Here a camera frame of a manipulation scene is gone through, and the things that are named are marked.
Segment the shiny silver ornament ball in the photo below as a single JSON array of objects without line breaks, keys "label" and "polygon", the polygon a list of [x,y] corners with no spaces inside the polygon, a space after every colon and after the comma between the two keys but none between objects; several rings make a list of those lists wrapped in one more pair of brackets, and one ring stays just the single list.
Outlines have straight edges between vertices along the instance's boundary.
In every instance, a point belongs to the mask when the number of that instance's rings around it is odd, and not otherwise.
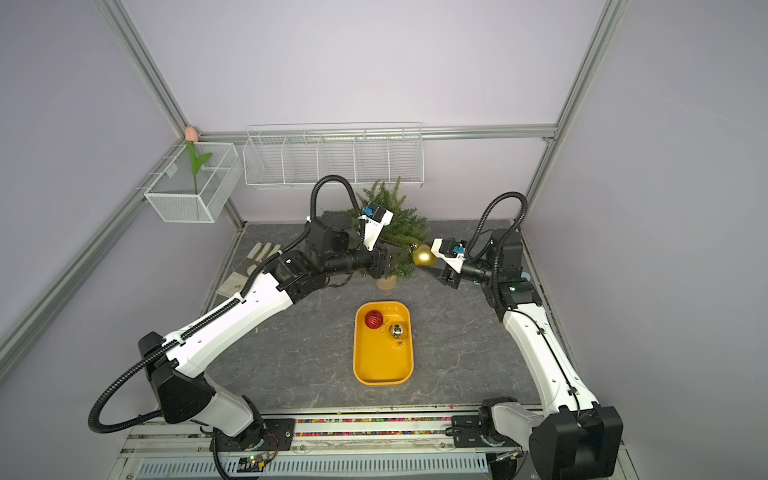
[{"label": "shiny silver ornament ball", "polygon": [[390,327],[390,335],[395,340],[402,340],[405,338],[406,334],[408,333],[407,328],[405,325],[401,323],[395,323]]}]

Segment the yellow plastic tray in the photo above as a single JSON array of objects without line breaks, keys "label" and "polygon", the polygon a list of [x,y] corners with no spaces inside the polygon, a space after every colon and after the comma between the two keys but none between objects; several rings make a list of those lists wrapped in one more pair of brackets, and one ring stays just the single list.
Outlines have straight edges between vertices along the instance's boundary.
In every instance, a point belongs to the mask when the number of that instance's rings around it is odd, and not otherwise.
[{"label": "yellow plastic tray", "polygon": [[[370,310],[384,315],[384,324],[376,330],[364,324]],[[406,326],[408,333],[402,340],[390,335],[395,323]],[[395,386],[405,383],[415,367],[410,311],[398,301],[377,301],[363,304],[355,316],[353,373],[366,386]]]}]

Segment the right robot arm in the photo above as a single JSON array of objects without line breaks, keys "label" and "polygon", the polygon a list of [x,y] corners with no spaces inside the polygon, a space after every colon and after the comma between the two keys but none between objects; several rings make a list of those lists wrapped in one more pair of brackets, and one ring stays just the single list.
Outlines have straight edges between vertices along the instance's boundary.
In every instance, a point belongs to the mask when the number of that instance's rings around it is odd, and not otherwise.
[{"label": "right robot arm", "polygon": [[443,238],[413,254],[417,267],[443,285],[481,286],[520,350],[542,407],[535,413],[510,397],[487,399],[475,422],[455,422],[449,431],[494,447],[517,444],[541,479],[607,478],[615,471],[623,421],[615,408],[600,404],[567,358],[538,291],[524,275],[523,253],[517,231],[497,229],[478,257],[471,256],[468,243]]}]

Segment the red ribbed ornament ball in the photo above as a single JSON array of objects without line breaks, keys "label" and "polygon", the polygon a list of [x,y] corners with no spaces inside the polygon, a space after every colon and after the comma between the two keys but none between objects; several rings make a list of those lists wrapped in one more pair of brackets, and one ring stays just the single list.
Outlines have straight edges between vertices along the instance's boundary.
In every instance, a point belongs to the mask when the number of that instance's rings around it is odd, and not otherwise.
[{"label": "red ribbed ornament ball", "polygon": [[379,310],[370,310],[364,316],[364,324],[372,330],[379,329],[384,324],[384,315]]}]

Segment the matte gold ornament ball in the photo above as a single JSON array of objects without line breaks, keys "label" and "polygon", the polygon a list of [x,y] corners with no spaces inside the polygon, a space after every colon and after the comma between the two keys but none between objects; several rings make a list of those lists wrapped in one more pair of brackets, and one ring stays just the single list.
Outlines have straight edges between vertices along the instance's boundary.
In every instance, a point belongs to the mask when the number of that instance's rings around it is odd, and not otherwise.
[{"label": "matte gold ornament ball", "polygon": [[420,244],[412,253],[412,261],[416,266],[433,266],[437,262],[437,257],[433,253],[431,246]]}]

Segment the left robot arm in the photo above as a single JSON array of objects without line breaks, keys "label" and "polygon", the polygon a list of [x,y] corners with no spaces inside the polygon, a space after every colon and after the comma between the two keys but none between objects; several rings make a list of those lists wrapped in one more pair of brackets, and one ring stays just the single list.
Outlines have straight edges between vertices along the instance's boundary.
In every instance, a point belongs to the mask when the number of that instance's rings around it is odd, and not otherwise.
[{"label": "left robot arm", "polygon": [[388,275],[402,248],[382,239],[393,212],[371,204],[351,219],[328,212],[311,217],[302,234],[267,257],[243,289],[189,325],[165,337],[145,336],[144,357],[154,355],[148,379],[161,417],[169,424],[193,421],[231,438],[240,448],[258,446],[267,434],[253,402],[217,384],[206,370],[226,349],[271,317],[317,290],[337,274]]}]

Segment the small green christmas tree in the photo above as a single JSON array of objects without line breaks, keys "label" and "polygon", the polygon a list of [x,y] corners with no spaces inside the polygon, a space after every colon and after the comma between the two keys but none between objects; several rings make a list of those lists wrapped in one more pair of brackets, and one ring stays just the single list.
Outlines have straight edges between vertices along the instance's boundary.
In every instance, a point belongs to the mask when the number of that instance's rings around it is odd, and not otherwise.
[{"label": "small green christmas tree", "polygon": [[356,197],[361,207],[375,203],[393,213],[390,224],[383,228],[379,238],[401,247],[405,253],[387,276],[375,281],[378,289],[392,290],[400,279],[407,279],[415,273],[416,265],[412,255],[430,233],[427,219],[419,216],[416,208],[405,204],[407,196],[401,192],[400,177],[389,183],[376,180],[370,188],[358,192]]}]

